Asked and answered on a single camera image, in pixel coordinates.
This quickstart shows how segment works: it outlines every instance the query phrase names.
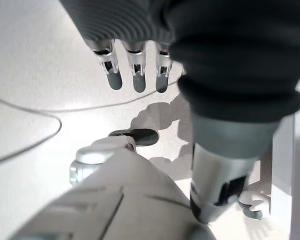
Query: robotic finger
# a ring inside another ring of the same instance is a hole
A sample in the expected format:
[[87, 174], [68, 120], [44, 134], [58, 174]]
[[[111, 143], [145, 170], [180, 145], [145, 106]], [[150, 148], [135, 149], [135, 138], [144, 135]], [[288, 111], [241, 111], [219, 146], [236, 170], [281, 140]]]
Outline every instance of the robotic finger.
[[164, 93], [168, 87], [169, 73], [172, 67], [168, 45], [156, 43], [156, 80], [155, 88], [159, 93]]
[[122, 41], [122, 44], [126, 50], [129, 65], [131, 67], [134, 90], [138, 93], [142, 93], [146, 89], [146, 42], [140, 41], [128, 43]]
[[96, 42], [85, 39], [85, 42], [98, 57], [110, 87], [113, 90], [121, 89], [122, 78], [118, 67], [118, 59], [114, 47], [114, 40], [107, 39]]

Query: gray fingertip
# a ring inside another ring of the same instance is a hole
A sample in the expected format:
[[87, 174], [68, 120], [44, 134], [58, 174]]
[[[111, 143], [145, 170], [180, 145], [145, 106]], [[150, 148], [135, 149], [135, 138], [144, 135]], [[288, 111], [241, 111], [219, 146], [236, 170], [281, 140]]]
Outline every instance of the gray fingertip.
[[117, 73], [111, 72], [107, 74], [106, 77], [108, 78], [109, 85], [113, 90], [121, 89], [122, 78], [121, 78], [120, 71], [118, 71]]
[[168, 77], [156, 76], [155, 88], [159, 93], [164, 93], [168, 88]]
[[145, 75], [137, 74], [133, 76], [133, 88], [136, 92], [142, 93], [146, 89], [146, 77]]

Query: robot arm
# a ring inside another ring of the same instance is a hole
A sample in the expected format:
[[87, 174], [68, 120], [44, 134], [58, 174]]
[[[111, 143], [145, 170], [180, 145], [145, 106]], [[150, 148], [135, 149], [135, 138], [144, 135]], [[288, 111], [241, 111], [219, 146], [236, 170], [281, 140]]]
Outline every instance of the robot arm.
[[11, 240], [215, 240], [173, 180], [135, 152], [139, 145], [119, 135], [78, 150], [78, 164], [101, 167]]
[[157, 42], [159, 92], [171, 66], [164, 56], [183, 64], [178, 85], [195, 143], [191, 208], [203, 223], [216, 219], [239, 197], [281, 119], [300, 108], [300, 1], [61, 2], [91, 49], [123, 41], [137, 92], [146, 86], [140, 43]]

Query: white floor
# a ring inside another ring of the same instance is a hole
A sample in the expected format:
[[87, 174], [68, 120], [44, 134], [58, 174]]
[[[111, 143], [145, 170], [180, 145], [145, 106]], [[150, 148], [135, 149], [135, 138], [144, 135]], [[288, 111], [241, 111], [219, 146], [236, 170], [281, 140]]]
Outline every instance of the white floor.
[[[123, 78], [119, 91], [108, 87], [96, 57], [58, 1], [0, 1], [0, 98], [26, 108], [58, 111], [53, 114], [62, 120], [56, 137], [0, 165], [0, 240], [71, 187], [69, 165], [77, 149], [118, 129], [157, 130], [159, 142], [138, 152], [188, 193], [189, 108], [174, 83], [182, 67], [174, 63], [167, 92], [155, 92], [154, 46], [148, 44], [147, 87], [136, 93], [123, 46], [118, 43], [116, 48]], [[0, 103], [0, 156], [38, 141], [58, 127], [55, 119]], [[237, 206], [210, 227], [217, 240], [288, 239], [270, 219], [246, 218]]]

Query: gray cable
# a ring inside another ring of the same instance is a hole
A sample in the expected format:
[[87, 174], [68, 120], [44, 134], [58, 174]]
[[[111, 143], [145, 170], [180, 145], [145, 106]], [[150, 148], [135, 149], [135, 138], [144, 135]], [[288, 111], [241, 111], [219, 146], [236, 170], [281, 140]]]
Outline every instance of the gray cable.
[[8, 102], [4, 99], [0, 98], [0, 103], [3, 105], [6, 105], [10, 108], [19, 110], [19, 111], [23, 111], [26, 113], [30, 113], [30, 114], [35, 114], [37, 116], [42, 116], [45, 118], [50, 118], [50, 119], [54, 119], [56, 121], [59, 122], [59, 128], [52, 134], [50, 134], [49, 136], [44, 137], [43, 139], [36, 141], [28, 146], [25, 146], [19, 150], [16, 150], [14, 152], [8, 153], [6, 155], [0, 156], [0, 164], [9, 161], [21, 154], [24, 154], [36, 147], [38, 147], [39, 145], [45, 143], [46, 141], [48, 141], [49, 139], [52, 139], [54, 136], [56, 136], [62, 128], [62, 121], [59, 117], [49, 114], [49, 113], [74, 113], [74, 112], [82, 112], [82, 111], [89, 111], [89, 110], [97, 110], [97, 109], [103, 109], [103, 108], [109, 108], [109, 107], [115, 107], [115, 106], [121, 106], [121, 105], [125, 105], [125, 104], [130, 104], [133, 103], [137, 100], [143, 99], [145, 97], [148, 97], [154, 93], [156, 93], [157, 91], [152, 91], [146, 95], [137, 97], [135, 99], [129, 100], [129, 101], [125, 101], [125, 102], [120, 102], [120, 103], [113, 103], [113, 104], [107, 104], [107, 105], [101, 105], [101, 106], [91, 106], [91, 107], [84, 107], [84, 108], [75, 108], [75, 109], [61, 109], [61, 110], [49, 110], [49, 109], [33, 109], [33, 108], [27, 108], [27, 107], [23, 107], [23, 106], [19, 106], [16, 105], [14, 103]]
[[17, 109], [19, 111], [23, 111], [23, 112], [26, 112], [26, 113], [31, 113], [31, 114], [35, 114], [35, 115], [38, 115], [38, 116], [42, 116], [42, 117], [45, 117], [45, 118], [50, 118], [50, 119], [54, 119], [54, 120], [57, 120], [59, 122], [59, 128], [52, 134], [50, 134], [49, 136], [46, 136], [44, 137], [43, 139], [39, 140], [39, 141], [36, 141], [26, 147], [23, 147], [17, 151], [14, 151], [14, 152], [11, 152], [11, 153], [8, 153], [6, 155], [3, 155], [3, 156], [0, 156], [0, 164], [14, 158], [14, 157], [17, 157], [23, 153], [26, 153], [28, 151], [30, 151], [31, 149], [34, 149], [36, 148], [37, 146], [43, 144], [44, 142], [48, 141], [49, 139], [53, 138], [55, 135], [57, 135], [61, 128], [62, 128], [62, 121], [59, 117], [55, 116], [55, 115], [52, 115], [52, 114], [49, 114], [49, 113], [45, 113], [45, 112], [42, 112], [42, 111], [39, 111], [39, 110], [34, 110], [34, 109], [31, 109], [31, 108], [26, 108], [26, 107], [23, 107], [23, 106], [18, 106], [18, 105], [15, 105], [11, 102], [8, 102], [8, 101], [5, 101], [3, 99], [0, 98], [0, 103], [1, 104], [4, 104], [10, 108], [13, 108], [13, 109]]

